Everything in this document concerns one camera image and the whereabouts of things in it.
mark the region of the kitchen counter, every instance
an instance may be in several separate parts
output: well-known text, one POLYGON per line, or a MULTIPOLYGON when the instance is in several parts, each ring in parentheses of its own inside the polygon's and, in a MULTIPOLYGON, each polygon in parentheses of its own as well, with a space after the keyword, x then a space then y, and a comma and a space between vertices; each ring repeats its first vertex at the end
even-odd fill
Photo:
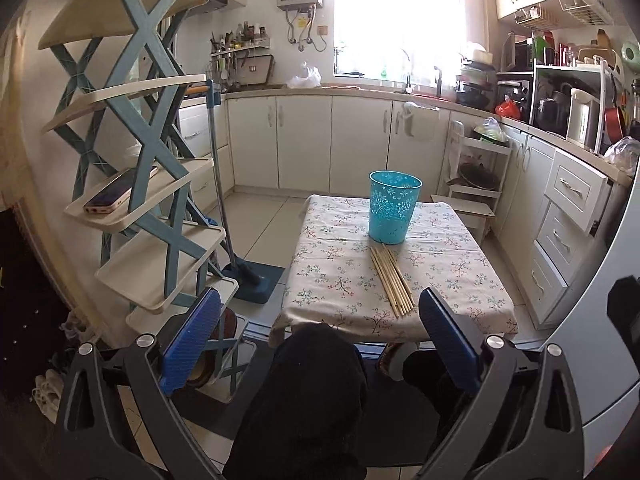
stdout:
MULTIPOLYGON (((633 182, 632 179, 620 171, 615 166, 605 162, 599 156, 594 155, 591 152, 587 152, 582 148, 576 146, 568 142, 561 136, 556 134, 552 134, 549 132, 544 132, 543 130, 539 130, 538 128, 534 128, 533 126, 529 126, 520 121, 516 121, 513 119, 507 119, 499 117, 495 114, 485 112, 484 110, 477 110, 475 108, 469 108, 463 105, 459 105, 457 103, 452 103, 450 101, 440 100, 437 98, 416 96, 416 95, 407 95, 396 93, 393 91, 385 91, 385 90, 372 90, 372 89, 350 89, 350 88, 308 88, 308 89, 296 89, 296 88, 276 88, 276 89, 268 89, 268 90, 249 90, 243 92, 232 92, 228 94, 223 94, 224 100, 231 99, 243 99, 243 98, 251 98, 251 97, 268 97, 268 96, 287 96, 287 95, 329 95, 329 96, 349 96, 349 97, 364 97, 369 99, 382 99, 382 100, 392 100, 392 101, 413 101, 418 105, 422 106, 431 106, 431 107, 441 107, 447 110, 460 112, 463 114, 474 115, 478 118, 487 118, 493 117, 502 124, 506 124, 507 126, 512 126, 513 128, 517 128, 523 132, 531 134, 539 139, 552 144, 553 146, 560 148, 561 150, 565 150, 571 155, 579 158, 583 162, 593 166, 596 170, 601 171, 607 177, 609 177, 612 181, 617 182, 621 186, 629 187, 633 182)), ((190 99, 183 103, 184 106, 190 106, 199 104, 200 102, 204 102, 204 98, 194 98, 190 99)))

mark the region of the red pan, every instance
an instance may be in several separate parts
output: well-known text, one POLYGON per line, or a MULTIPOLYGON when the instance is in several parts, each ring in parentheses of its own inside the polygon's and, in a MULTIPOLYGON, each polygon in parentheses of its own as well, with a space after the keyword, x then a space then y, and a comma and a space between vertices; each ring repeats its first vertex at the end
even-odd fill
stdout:
POLYGON ((607 136, 612 144, 615 144, 625 136, 625 117, 622 110, 618 107, 618 90, 616 89, 616 81, 611 76, 611 84, 613 85, 613 108, 604 110, 604 124, 607 130, 607 136))

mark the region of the black pants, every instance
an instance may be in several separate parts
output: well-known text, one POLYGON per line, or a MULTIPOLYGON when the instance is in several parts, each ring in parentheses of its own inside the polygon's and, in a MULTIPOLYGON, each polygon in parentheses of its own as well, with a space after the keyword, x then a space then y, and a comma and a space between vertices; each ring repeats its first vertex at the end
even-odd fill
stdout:
MULTIPOLYGON (((404 377, 448 418, 456 403, 434 351, 414 352, 404 377)), ((367 378, 356 347, 328 325, 296 330, 278 347, 226 462, 227 480, 363 480, 354 455, 367 400, 367 378)))

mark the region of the small stool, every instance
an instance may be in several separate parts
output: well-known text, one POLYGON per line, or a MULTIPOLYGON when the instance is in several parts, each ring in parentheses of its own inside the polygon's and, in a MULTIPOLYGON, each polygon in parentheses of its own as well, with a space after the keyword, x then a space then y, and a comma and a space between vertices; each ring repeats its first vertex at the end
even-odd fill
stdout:
POLYGON ((474 229, 473 234, 478 245, 482 244, 484 234, 486 233, 486 221, 495 218, 494 212, 484 202, 474 202, 473 200, 462 200, 461 198, 453 198, 450 196, 431 195, 434 203, 444 202, 449 204, 460 219, 464 222, 468 229, 474 229))

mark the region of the white tablecloth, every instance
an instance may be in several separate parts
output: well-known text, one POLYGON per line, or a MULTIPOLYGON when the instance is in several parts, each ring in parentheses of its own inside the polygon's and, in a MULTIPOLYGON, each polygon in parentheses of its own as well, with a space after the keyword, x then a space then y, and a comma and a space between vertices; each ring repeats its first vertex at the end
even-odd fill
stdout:
MULTIPOLYGON (((429 339, 417 309, 396 319, 371 261, 369 200, 313 195, 270 344, 284 329, 325 322, 353 342, 420 342, 429 339)), ((388 246, 417 304, 433 286, 458 314, 483 333, 517 333, 513 302, 480 247, 445 203, 418 203, 406 236, 388 246)))

